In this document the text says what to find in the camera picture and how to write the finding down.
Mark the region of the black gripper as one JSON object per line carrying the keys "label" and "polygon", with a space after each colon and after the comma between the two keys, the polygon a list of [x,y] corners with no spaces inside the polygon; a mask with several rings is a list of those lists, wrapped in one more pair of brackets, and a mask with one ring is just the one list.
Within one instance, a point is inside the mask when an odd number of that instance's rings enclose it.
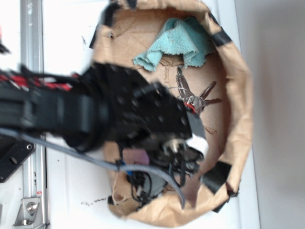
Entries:
{"label": "black gripper", "polygon": [[205,159],[208,143],[191,104],[175,98],[159,83],[134,89],[119,104],[114,141],[121,149],[140,149],[150,164],[193,175]]}

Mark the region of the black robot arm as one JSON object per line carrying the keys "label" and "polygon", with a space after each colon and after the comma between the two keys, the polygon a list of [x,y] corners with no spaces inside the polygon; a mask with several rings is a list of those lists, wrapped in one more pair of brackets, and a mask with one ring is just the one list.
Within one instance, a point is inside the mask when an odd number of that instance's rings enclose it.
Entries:
{"label": "black robot arm", "polygon": [[0,73],[0,125],[25,134],[61,136],[78,152],[116,142],[140,149],[171,171],[196,173],[208,152],[199,115],[160,82],[138,72],[95,63],[72,77]]}

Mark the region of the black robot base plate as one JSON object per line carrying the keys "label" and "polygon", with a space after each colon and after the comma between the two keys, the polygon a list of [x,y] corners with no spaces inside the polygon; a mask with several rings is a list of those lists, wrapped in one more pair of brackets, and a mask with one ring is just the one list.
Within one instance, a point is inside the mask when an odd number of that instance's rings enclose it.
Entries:
{"label": "black robot base plate", "polygon": [[13,137],[0,136],[0,182],[5,183],[35,150],[35,145]]}

